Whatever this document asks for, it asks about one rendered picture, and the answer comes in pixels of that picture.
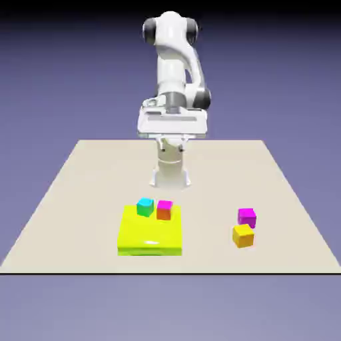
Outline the small cyan cube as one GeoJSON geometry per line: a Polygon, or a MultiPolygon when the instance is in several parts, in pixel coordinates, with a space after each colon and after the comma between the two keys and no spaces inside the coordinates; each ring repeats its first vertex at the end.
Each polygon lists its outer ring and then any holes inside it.
{"type": "Polygon", "coordinates": [[[149,217],[155,209],[155,201],[152,198],[141,198],[137,203],[137,214],[149,217]]]}

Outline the small orange cube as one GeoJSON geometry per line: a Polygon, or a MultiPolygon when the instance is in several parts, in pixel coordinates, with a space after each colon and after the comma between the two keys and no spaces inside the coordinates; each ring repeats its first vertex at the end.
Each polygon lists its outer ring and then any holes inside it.
{"type": "Polygon", "coordinates": [[[159,200],[157,204],[157,219],[170,220],[172,216],[173,201],[159,200]]]}

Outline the small yellow cube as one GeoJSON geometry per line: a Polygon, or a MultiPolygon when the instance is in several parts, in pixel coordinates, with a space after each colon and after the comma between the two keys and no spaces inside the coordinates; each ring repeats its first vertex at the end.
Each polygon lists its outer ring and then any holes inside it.
{"type": "Polygon", "coordinates": [[[232,230],[232,240],[238,248],[254,244],[254,231],[248,224],[236,225],[232,230]]]}

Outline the small magenta cube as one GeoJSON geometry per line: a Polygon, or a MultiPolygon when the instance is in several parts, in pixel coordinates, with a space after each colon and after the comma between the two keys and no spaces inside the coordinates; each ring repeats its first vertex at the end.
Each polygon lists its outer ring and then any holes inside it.
{"type": "Polygon", "coordinates": [[[240,208],[238,210],[238,223],[239,225],[248,224],[249,227],[255,228],[256,226],[256,213],[253,208],[240,208]]]}

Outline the large yellow box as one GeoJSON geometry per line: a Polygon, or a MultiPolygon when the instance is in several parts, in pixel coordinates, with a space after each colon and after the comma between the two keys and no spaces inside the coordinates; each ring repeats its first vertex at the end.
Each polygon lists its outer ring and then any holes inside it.
{"type": "Polygon", "coordinates": [[[182,221],[180,206],[173,206],[170,220],[159,220],[137,214],[134,205],[123,209],[117,237],[119,256],[180,256],[182,254],[182,221]]]}

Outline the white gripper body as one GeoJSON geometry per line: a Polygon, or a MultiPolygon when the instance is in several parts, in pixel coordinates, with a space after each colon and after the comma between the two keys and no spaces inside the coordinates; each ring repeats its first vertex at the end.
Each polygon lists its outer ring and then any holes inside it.
{"type": "Polygon", "coordinates": [[[207,112],[180,107],[178,113],[166,113],[164,107],[141,107],[137,131],[145,139],[168,135],[204,137],[207,133],[207,112]]]}

